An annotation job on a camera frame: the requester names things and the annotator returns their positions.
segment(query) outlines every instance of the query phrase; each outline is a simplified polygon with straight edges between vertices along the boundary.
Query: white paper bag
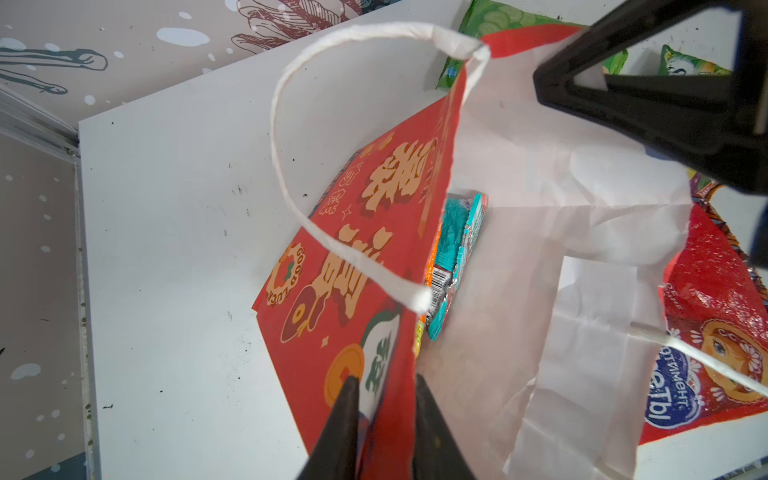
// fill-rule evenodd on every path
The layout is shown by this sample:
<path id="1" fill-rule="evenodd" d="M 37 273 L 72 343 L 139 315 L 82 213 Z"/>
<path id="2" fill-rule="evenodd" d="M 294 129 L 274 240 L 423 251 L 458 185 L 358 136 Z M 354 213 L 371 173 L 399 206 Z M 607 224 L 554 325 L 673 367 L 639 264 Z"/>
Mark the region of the white paper bag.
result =
<path id="1" fill-rule="evenodd" d="M 687 236 L 683 167 L 537 102 L 532 74 L 570 41 L 563 28 L 571 27 L 499 32 L 485 38 L 490 51 L 424 24 L 338 30 L 286 68 L 273 99 L 274 141 L 285 83 L 348 41 L 414 38 L 472 59 L 452 191 L 479 190 L 489 209 L 442 335 L 422 344 L 417 369 L 483 479 L 632 476 L 659 347 L 630 338 L 628 326 L 664 328 L 657 286 Z M 359 258 L 299 211 L 275 144 L 273 164 L 292 212 L 325 248 L 399 302 L 424 308 L 423 286 Z"/>

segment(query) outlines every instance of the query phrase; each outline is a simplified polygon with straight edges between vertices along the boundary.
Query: decorative wallpaper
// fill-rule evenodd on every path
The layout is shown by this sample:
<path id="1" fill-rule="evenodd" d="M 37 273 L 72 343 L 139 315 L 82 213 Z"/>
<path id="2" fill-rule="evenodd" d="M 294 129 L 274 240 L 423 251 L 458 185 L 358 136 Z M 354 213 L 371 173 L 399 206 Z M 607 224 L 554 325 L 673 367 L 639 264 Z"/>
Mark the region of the decorative wallpaper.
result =
<path id="1" fill-rule="evenodd" d="M 398 0 L 0 5 L 0 82 L 69 123 Z"/>
<path id="2" fill-rule="evenodd" d="M 85 477 L 74 171 L 0 134 L 0 478 Z"/>

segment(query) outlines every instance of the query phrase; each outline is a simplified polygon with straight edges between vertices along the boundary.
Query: white twisted paper handle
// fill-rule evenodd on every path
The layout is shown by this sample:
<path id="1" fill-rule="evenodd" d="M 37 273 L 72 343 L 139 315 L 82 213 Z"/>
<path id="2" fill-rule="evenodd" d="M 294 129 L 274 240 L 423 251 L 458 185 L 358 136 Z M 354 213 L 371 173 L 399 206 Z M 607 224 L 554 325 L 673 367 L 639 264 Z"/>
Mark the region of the white twisted paper handle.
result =
<path id="1" fill-rule="evenodd" d="M 276 119 L 277 107 L 283 96 L 283 89 L 295 73 L 305 63 L 317 56 L 320 52 L 329 48 L 345 44 L 350 41 L 365 41 L 374 38 L 413 38 L 414 40 L 429 41 L 440 51 L 459 60 L 468 60 L 467 83 L 464 90 L 462 103 L 466 101 L 469 92 L 477 84 L 488 61 L 491 59 L 490 48 L 477 38 L 468 37 L 447 28 L 427 23 L 393 22 L 379 25 L 355 25 L 334 31 L 309 47 L 290 62 L 283 70 L 283 76 L 277 82 L 275 93 L 272 96 L 272 111 L 270 116 L 270 144 L 272 147 L 272 166 L 275 169 L 280 190 L 283 192 L 289 210 L 298 219 L 301 226 L 320 242 L 323 247 L 335 255 L 351 263 L 368 278 L 378 283 L 388 295 L 400 302 L 409 310 L 419 315 L 426 313 L 432 297 L 427 286 L 405 280 L 389 271 L 374 260 L 366 257 L 362 252 L 339 242 L 327 233 L 323 232 L 314 222 L 301 213 L 301 210 L 293 202 L 286 187 L 283 170 L 280 167 L 280 154 L 277 150 Z"/>
<path id="2" fill-rule="evenodd" d="M 711 355 L 707 355 L 694 346 L 688 345 L 683 340 L 675 338 L 672 335 L 667 335 L 667 333 L 663 330 L 645 325 L 644 323 L 632 322 L 632 324 L 630 324 L 630 335 L 635 338 L 653 342 L 661 346 L 669 346 L 675 350 L 678 350 L 679 352 L 685 353 L 690 358 L 701 362 L 702 365 L 706 365 L 715 372 L 718 372 L 719 374 L 726 376 L 734 382 L 746 386 L 748 389 L 751 389 L 754 392 L 757 392 L 760 395 L 768 398 L 768 386 L 757 382 L 755 379 L 751 379 L 741 372 L 737 372 L 731 368 L 731 366 L 721 362 Z"/>

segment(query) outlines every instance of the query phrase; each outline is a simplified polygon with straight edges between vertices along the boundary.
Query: red snack package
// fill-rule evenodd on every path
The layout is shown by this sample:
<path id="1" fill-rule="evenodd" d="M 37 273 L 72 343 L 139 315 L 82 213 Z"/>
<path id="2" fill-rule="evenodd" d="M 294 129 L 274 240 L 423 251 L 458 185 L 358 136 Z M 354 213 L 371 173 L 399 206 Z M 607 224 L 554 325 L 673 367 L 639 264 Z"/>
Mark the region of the red snack package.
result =
<path id="1" fill-rule="evenodd" d="M 465 77 L 448 96 L 356 152 L 310 215 L 329 235 L 418 283 L 442 219 Z M 307 451 L 344 380 L 356 376 L 362 473 L 408 478 L 416 315 L 304 229 L 253 309 Z"/>
<path id="2" fill-rule="evenodd" d="M 667 267 L 660 289 L 667 330 L 768 385 L 765 289 L 745 257 L 712 207 L 697 200 L 685 250 Z M 651 376 L 641 444 L 766 410 L 760 394 L 664 347 Z"/>

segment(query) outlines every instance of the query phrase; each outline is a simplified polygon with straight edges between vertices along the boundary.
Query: snack bag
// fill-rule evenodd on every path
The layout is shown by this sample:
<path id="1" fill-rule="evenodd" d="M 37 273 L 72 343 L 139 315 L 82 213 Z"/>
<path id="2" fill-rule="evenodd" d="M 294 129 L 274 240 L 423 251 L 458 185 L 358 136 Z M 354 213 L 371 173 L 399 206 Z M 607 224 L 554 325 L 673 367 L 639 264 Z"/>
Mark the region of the snack bag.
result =
<path id="1" fill-rule="evenodd" d="M 768 296 L 745 258 L 717 213 L 698 200 L 685 250 L 667 267 L 660 293 L 671 335 L 768 385 Z M 760 394 L 664 347 L 641 443 L 766 410 Z"/>
<path id="2" fill-rule="evenodd" d="M 692 57 L 672 50 L 669 45 L 661 48 L 659 75 L 730 75 L 730 70 L 711 61 Z"/>
<path id="3" fill-rule="evenodd" d="M 701 60 L 672 50 L 669 45 L 661 48 L 659 75 L 730 75 L 730 70 L 719 67 L 711 61 Z M 709 200 L 723 185 L 707 175 L 688 169 L 690 194 L 695 198 Z"/>
<path id="4" fill-rule="evenodd" d="M 450 180 L 465 87 L 357 151 L 311 221 L 401 278 L 423 283 Z M 413 450 L 416 314 L 303 228 L 253 309 L 301 438 L 311 452 L 344 380 L 360 381 L 358 456 L 375 436 L 382 458 Z M 410 437 L 401 432 L 410 431 Z M 410 465 L 364 465 L 401 478 Z"/>
<path id="5" fill-rule="evenodd" d="M 427 273 L 425 275 L 424 284 L 428 286 L 430 289 L 432 288 L 432 280 L 434 277 L 435 272 L 435 258 L 437 257 L 437 247 L 440 244 L 440 236 L 442 234 L 442 219 L 440 220 L 440 224 L 437 228 L 437 235 L 435 235 L 435 242 L 432 244 L 432 251 L 429 252 L 429 261 L 427 263 Z M 434 301 L 434 290 L 432 291 L 432 301 Z M 416 333 L 415 333 L 415 340 L 413 343 L 413 355 L 419 356 L 419 352 L 421 352 L 422 349 L 422 337 L 424 336 L 424 330 L 427 327 L 427 316 L 429 315 L 429 312 L 425 313 L 424 315 L 420 316 L 419 319 L 416 321 Z"/>
<path id="6" fill-rule="evenodd" d="M 443 228 L 432 272 L 432 305 L 427 313 L 429 338 L 436 340 L 442 331 L 445 315 L 451 307 L 467 260 L 475 246 L 488 197 L 449 198 L 445 202 Z"/>
<path id="7" fill-rule="evenodd" d="M 464 15 L 458 30 L 464 35 L 480 38 L 502 30 L 514 30 L 515 28 L 530 27 L 531 25 L 547 24 L 586 26 L 563 22 L 560 18 L 550 18 L 523 12 L 519 8 L 501 2 L 493 2 L 493 0 L 472 0 L 472 4 Z M 626 61 L 627 51 L 624 50 L 603 63 L 603 72 L 618 74 Z M 440 74 L 437 87 L 450 88 L 453 85 L 456 74 L 462 69 L 463 64 L 463 61 L 448 58 Z"/>

